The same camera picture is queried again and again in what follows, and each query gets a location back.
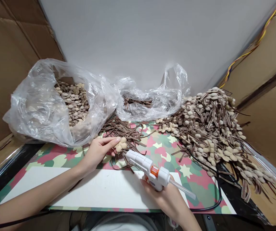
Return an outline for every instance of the camouflage mat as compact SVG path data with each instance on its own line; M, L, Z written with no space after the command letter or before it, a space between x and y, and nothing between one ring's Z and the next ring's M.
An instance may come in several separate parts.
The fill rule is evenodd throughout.
M143 134L148 135L157 126L152 126L153 121L143 124ZM142 138L142 143L146 147L138 146L138 150L142 153L146 152L146 156L153 160L158 167L165 167L170 172L177 172L181 178L182 185L196 194L196 199L193 200L187 197L190 208L206 208L214 205L219 197L219 191L214 183L214 178L210 178L206 171L199 165L193 162L190 158L183 158L180 162L182 153L171 155L171 153L179 150L178 144L181 143L170 134L161 134L155 132L148 137ZM16 174L16 176L0 191L0 202L11 191L11 189L20 181L24 174L32 166L42 167L74 167L83 158L82 147L64 148L56 144L45 144L30 161ZM97 167L98 169L113 169L111 165L111 155L107 153L103 162ZM113 161L115 168L122 167L125 164L123 159L116 163ZM207 211L209 214L236 214L229 200L222 192L223 199L220 205L214 210ZM96 211L128 211L128 212L158 212L158 210L134 210L124 208L86 208L86 207L55 207L48 206L48 209L57 210L96 210Z

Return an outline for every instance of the white foam board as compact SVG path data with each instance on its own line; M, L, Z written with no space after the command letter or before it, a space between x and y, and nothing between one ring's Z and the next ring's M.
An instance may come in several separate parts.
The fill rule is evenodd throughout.
M69 168L32 167L1 201L10 199L56 177ZM170 173L175 181L181 183L178 173ZM145 193L139 179L142 171L116 171L96 169L85 177L74 190L67 191L49 205L66 207L126 208L126 209L159 209ZM187 206L185 194L181 192Z

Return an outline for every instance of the black table edge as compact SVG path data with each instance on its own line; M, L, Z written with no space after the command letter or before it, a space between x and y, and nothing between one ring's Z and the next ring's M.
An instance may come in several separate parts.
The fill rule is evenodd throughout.
M0 168L0 191L28 163L44 144L25 144Z

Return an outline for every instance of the clear plastic bag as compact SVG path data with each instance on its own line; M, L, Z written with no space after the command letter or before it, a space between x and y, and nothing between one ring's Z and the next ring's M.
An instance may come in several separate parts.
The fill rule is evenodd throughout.
M71 128L68 109L54 87L56 78L62 77L73 77L75 83L84 83L90 105L86 119ZM117 107L117 97L117 91L104 77L55 59L39 60L12 94L11 108L3 120L14 135L20 134L18 138L29 138L24 139L28 143L82 146L97 136Z
M190 93L187 73L179 64L165 70L162 84L158 88L140 90L130 77L119 77L114 87L119 92L116 113L123 121L150 121L167 117L177 112L183 103L183 97L188 97ZM152 107L136 102L127 104L124 97L152 101Z

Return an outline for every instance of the green camouflage pattern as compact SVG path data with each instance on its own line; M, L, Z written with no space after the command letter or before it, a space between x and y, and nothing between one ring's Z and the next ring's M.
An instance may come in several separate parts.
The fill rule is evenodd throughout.
M157 126L152 126L153 121L145 122L143 124L142 132L144 136L149 135L152 131L156 130ZM170 172L177 172L180 176L182 185L188 190L196 194L196 199L193 200L187 197L187 202L190 208L206 208L214 205L219 196L218 188L214 181L207 175L199 165L193 162L190 158L185 157L179 161L182 153L171 155L180 148L179 140L170 133L158 133L154 132L148 137L142 138L142 143L146 147L138 146L138 150L141 153L146 153L146 156L153 160L154 164L158 167L165 167ZM43 167L67 167L71 168L77 165L77 163L83 158L82 147L77 148L65 148L56 144L45 144L31 159L30 161L16 174L16 176L0 191L0 202L11 191L11 189L20 181L24 174L32 166ZM113 169L111 165L111 154L107 153L102 163L98 165L98 169ZM119 159L117 162L113 159L113 166L119 168L125 165L123 159ZM231 214L228 201L224 199L220 205L214 210L207 211L208 214ZM53 210L83 210L83 211L124 211L124 212L160 212L160 210L136 210L126 208L86 208L86 207L60 207L60 206L47 206L48 209Z

